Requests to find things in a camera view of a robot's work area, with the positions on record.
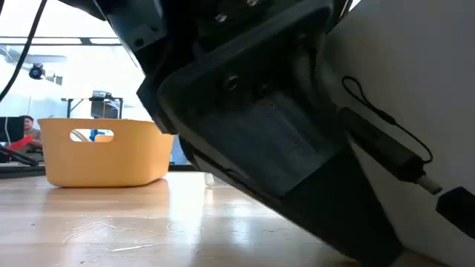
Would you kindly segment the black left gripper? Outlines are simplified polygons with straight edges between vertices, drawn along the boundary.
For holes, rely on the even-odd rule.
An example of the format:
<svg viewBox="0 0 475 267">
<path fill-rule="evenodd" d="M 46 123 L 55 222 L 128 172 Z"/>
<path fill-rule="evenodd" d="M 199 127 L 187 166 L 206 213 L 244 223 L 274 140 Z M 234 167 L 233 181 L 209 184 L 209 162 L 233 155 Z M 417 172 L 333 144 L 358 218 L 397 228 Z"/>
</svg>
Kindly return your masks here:
<svg viewBox="0 0 475 267">
<path fill-rule="evenodd" d="M 163 78 L 232 39 L 306 1 L 323 6 L 334 27 L 351 0 L 59 0 L 109 23 L 145 74 Z M 177 134 L 162 109 L 158 87 L 144 79 L 137 96 L 164 134 Z"/>
</svg>

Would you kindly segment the orange plastic bin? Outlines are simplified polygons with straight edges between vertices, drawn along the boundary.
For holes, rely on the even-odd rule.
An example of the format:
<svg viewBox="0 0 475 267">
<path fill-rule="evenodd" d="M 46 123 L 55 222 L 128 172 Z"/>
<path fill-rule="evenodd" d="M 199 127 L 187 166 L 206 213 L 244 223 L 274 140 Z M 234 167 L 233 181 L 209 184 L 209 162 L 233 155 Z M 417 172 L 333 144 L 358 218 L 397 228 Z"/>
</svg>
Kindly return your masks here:
<svg viewBox="0 0 475 267">
<path fill-rule="evenodd" d="M 45 173 L 62 188 L 116 188 L 149 184 L 169 168 L 174 137 L 153 122 L 132 119 L 66 119 L 38 121 L 42 132 Z M 74 130 L 110 130 L 107 142 L 71 139 Z"/>
</svg>

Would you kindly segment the grey equipment box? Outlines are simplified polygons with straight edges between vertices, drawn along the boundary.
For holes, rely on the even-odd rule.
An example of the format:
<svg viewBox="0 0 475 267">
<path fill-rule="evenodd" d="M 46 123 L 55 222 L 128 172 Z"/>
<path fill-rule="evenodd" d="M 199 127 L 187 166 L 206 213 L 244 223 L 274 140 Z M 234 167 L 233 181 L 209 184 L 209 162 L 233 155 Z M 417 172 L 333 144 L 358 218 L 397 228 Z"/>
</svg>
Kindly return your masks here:
<svg viewBox="0 0 475 267">
<path fill-rule="evenodd" d="M 111 93 L 102 90 L 94 90 L 91 102 L 91 116 L 95 119 L 118 119 L 120 100 L 114 98 Z"/>
</svg>

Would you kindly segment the black background table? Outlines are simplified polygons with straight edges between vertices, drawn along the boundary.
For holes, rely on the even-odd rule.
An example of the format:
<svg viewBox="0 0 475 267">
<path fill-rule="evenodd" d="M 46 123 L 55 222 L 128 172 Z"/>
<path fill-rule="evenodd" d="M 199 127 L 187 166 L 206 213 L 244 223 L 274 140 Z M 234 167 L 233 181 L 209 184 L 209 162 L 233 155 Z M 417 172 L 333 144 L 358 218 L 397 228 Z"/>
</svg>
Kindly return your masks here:
<svg viewBox="0 0 475 267">
<path fill-rule="evenodd" d="M 114 98 L 118 98 L 120 100 L 120 111 L 119 111 L 119 118 L 118 119 L 121 119 L 122 118 L 122 111 L 123 111 L 123 98 L 119 98 L 119 97 L 114 97 Z M 67 102 L 67 113 L 66 113 L 66 117 L 67 118 L 71 118 L 71 112 L 77 108 L 80 104 L 82 104 L 83 102 L 85 101 L 89 101 L 90 102 L 90 97 L 89 98 L 61 98 L 61 100 L 63 102 Z"/>
</svg>

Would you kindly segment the black ceiling spotlight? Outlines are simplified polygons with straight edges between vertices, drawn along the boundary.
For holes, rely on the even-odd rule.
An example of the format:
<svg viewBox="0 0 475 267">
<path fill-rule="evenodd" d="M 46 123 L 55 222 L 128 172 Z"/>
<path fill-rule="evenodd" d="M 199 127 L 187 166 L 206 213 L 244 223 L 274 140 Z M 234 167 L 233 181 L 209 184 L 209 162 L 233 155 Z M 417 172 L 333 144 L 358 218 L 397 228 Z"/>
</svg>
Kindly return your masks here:
<svg viewBox="0 0 475 267">
<path fill-rule="evenodd" d="M 29 77 L 31 79 L 41 80 L 45 77 L 45 69 L 42 63 L 33 63 L 29 70 Z"/>
</svg>

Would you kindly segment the person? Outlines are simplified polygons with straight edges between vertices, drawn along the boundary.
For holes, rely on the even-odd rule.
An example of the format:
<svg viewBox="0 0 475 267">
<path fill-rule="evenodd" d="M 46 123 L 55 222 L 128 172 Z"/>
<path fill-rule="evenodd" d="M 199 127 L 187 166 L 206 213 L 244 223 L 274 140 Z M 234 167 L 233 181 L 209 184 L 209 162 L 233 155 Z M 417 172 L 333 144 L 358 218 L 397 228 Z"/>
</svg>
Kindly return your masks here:
<svg viewBox="0 0 475 267">
<path fill-rule="evenodd" d="M 42 149 L 41 131 L 33 127 L 34 119 L 31 116 L 22 116 L 24 120 L 24 137 L 30 137 L 31 140 L 19 152 L 26 154 L 28 151 L 37 151 Z"/>
</svg>

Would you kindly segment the red object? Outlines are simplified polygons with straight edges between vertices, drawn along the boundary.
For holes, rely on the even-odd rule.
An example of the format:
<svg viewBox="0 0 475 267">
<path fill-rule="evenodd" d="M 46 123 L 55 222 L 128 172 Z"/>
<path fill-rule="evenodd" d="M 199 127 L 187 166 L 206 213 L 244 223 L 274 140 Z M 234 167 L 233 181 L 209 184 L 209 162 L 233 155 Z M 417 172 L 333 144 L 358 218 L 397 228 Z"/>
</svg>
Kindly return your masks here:
<svg viewBox="0 0 475 267">
<path fill-rule="evenodd" d="M 32 136 L 24 136 L 19 141 L 13 142 L 10 145 L 8 145 L 7 149 L 12 150 L 12 151 L 20 151 L 24 147 L 28 146 L 32 141 L 33 141 Z"/>
</svg>

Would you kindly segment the black computer monitor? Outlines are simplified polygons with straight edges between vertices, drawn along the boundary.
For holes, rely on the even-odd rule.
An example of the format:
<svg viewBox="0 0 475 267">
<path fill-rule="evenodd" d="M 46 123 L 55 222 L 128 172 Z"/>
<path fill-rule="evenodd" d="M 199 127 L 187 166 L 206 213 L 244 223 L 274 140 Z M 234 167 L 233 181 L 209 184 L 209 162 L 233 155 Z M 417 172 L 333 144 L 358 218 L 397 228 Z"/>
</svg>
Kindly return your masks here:
<svg viewBox="0 0 475 267">
<path fill-rule="evenodd" d="M 0 116 L 0 142 L 17 142 L 24 137 L 22 116 Z"/>
</svg>

